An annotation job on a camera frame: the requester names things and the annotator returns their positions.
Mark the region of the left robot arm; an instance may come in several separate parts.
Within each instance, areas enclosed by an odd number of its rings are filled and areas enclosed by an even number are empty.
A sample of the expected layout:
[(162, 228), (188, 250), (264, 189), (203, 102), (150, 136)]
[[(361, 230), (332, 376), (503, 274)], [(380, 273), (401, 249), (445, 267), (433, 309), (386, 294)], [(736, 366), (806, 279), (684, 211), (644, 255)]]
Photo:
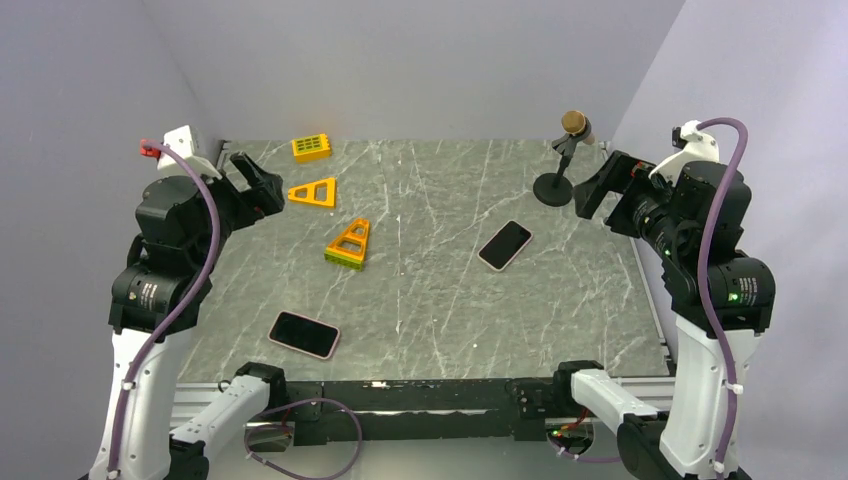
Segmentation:
[(219, 170), (151, 183), (136, 209), (140, 232), (115, 279), (109, 313), (113, 375), (92, 479), (203, 479), (245, 423), (279, 417), (289, 399), (284, 372), (249, 362), (193, 418), (171, 424), (177, 380), (192, 343), (210, 273), (235, 231), (279, 213), (283, 181), (247, 154), (232, 155), (247, 181)]

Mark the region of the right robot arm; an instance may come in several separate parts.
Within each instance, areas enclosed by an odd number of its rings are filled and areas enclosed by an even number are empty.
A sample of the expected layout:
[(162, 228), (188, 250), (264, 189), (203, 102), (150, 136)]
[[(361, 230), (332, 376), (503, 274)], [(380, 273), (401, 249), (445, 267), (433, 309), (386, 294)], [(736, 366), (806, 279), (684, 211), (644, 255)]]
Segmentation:
[(769, 267), (738, 248), (752, 193), (741, 173), (717, 162), (688, 162), (675, 183), (652, 180), (650, 170), (612, 153), (576, 187), (575, 210), (591, 218), (607, 194), (618, 194), (608, 227), (660, 258), (679, 333), (672, 403), (647, 404), (593, 360), (558, 366), (552, 403), (564, 415), (586, 409), (601, 420), (635, 478), (742, 479), (738, 406), (776, 295)]

